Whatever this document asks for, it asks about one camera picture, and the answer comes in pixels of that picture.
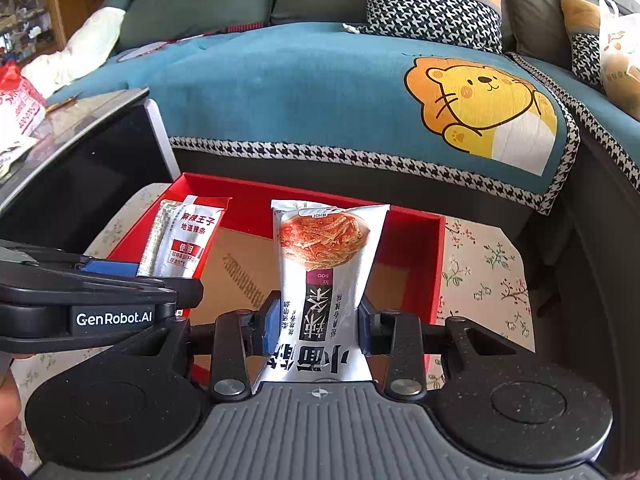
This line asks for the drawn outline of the person left hand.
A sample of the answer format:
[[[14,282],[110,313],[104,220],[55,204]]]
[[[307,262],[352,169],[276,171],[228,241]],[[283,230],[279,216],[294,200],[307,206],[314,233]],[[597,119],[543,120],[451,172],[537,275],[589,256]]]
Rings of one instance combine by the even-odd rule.
[[[1,377],[1,455],[23,468],[28,433],[21,419],[22,400],[12,370]]]

